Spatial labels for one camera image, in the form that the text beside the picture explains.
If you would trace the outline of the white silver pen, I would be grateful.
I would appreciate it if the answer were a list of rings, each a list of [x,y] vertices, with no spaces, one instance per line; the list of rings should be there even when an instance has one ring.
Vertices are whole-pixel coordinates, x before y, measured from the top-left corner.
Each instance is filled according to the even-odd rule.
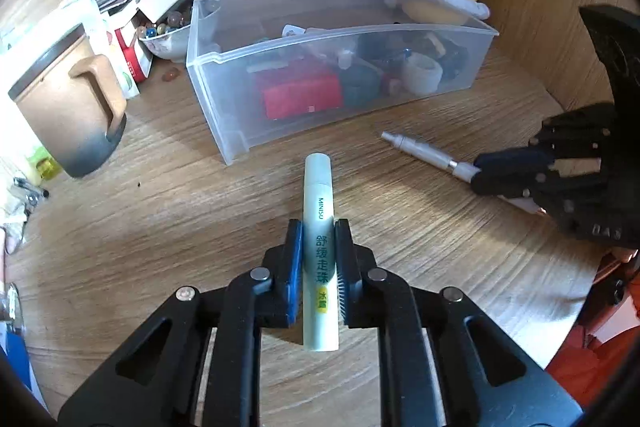
[[[381,134],[381,138],[390,143],[396,150],[401,150],[402,153],[408,154],[416,159],[420,159],[439,170],[447,171],[455,178],[470,184],[474,176],[480,172],[480,168],[477,168],[465,161],[457,161],[447,153],[439,150],[438,148],[431,146],[425,142],[419,142],[408,138],[408,136],[402,134],[393,134],[384,131]],[[509,204],[520,208],[525,212],[532,215],[545,215],[546,212],[534,203],[534,200],[530,197],[520,197],[507,199],[501,196],[501,199]]]

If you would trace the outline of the pale green roll-on tube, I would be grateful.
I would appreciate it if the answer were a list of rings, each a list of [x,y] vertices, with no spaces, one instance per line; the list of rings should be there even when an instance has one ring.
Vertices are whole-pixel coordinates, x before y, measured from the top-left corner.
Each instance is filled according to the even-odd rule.
[[[334,223],[331,159],[313,153],[305,159],[303,209],[303,335],[310,351],[340,345]]]

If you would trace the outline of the clear tape roll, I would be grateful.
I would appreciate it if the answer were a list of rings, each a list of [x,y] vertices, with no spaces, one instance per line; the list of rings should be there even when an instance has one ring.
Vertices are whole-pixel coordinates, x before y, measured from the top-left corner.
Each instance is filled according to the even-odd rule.
[[[401,79],[413,95],[427,96],[437,91],[442,80],[442,66],[426,55],[411,54],[402,65]]]

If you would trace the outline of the red fabric pouch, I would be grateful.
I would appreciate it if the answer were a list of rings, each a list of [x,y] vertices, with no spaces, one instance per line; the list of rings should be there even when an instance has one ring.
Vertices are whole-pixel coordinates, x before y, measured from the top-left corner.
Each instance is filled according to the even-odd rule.
[[[340,78],[328,66],[311,63],[255,72],[266,116],[272,120],[341,108]]]

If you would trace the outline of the clear plastic storage bin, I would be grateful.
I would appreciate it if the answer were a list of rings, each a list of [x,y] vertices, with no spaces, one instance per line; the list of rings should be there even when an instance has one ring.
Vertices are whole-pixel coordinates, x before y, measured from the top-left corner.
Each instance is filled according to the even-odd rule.
[[[186,67],[225,162],[322,124],[471,87],[496,36],[487,20],[417,23],[385,0],[195,0]],[[411,54],[442,66],[437,91],[406,90],[401,69]],[[272,120],[253,75],[311,63],[338,74],[352,65],[376,69],[380,97],[359,107]]]

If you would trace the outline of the brown lidded mug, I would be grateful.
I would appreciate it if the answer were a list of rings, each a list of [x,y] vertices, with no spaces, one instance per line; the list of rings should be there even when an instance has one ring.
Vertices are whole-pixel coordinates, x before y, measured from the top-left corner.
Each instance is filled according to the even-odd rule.
[[[73,178],[98,170],[124,134],[127,100],[114,68],[81,24],[52,44],[8,91],[44,148]]]

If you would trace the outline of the bowl of beads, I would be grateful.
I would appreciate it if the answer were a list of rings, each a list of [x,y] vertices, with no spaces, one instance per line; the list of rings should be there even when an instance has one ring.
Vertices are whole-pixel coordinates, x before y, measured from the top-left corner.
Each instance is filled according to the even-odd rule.
[[[181,63],[186,59],[191,14],[190,9],[169,11],[158,23],[139,26],[137,37],[154,56]]]

